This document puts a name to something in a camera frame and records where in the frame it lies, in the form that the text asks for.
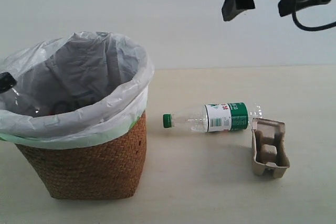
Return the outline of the woven wicker waste basket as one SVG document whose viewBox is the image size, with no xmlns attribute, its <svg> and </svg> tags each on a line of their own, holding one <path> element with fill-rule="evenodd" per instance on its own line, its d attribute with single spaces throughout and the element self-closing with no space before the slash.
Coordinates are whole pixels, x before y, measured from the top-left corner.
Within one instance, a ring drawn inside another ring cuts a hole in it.
<svg viewBox="0 0 336 224">
<path fill-rule="evenodd" d="M 64 200 L 134 196 L 146 158 L 146 115 L 123 136 L 92 147 L 48 150 L 17 145 L 50 196 Z"/>
</svg>

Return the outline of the green-label clear water bottle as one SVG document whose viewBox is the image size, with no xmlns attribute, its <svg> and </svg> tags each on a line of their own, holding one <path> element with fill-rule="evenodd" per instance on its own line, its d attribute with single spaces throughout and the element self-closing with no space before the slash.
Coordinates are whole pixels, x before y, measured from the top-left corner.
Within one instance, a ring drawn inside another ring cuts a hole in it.
<svg viewBox="0 0 336 224">
<path fill-rule="evenodd" d="M 234 102 L 196 105 L 164 114 L 162 121 L 165 129 L 211 133 L 246 130 L 256 118 L 262 118 L 259 104 Z"/>
</svg>

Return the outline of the white plastic bin liner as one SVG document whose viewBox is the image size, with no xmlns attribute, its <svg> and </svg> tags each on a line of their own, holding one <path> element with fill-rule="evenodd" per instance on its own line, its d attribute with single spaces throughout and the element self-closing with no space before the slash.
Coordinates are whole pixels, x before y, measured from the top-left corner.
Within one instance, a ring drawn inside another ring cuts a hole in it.
<svg viewBox="0 0 336 224">
<path fill-rule="evenodd" d="M 154 64 L 125 35 L 79 32 L 1 59 L 16 85 L 1 95 L 1 140 L 66 150 L 128 133 L 146 109 Z"/>
</svg>

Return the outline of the grey paper pulp tray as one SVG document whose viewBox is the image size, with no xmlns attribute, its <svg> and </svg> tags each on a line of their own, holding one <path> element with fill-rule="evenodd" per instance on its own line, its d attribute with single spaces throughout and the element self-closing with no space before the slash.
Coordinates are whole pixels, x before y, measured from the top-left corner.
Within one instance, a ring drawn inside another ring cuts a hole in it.
<svg viewBox="0 0 336 224">
<path fill-rule="evenodd" d="M 290 167 L 285 151 L 285 124 L 269 119 L 252 120 L 252 171 L 257 176 L 269 172 L 274 179 L 284 176 Z"/>
</svg>

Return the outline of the red-label clear cola bottle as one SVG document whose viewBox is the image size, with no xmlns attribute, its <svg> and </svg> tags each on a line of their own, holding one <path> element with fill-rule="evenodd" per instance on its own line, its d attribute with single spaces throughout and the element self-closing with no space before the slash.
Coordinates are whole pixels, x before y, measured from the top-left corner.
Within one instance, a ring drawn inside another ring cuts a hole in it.
<svg viewBox="0 0 336 224">
<path fill-rule="evenodd" d="M 1 73 L 1 100 L 5 104 L 5 110 L 16 114 L 34 118 L 56 114 L 54 108 L 20 90 L 16 79 L 9 72 Z"/>
</svg>

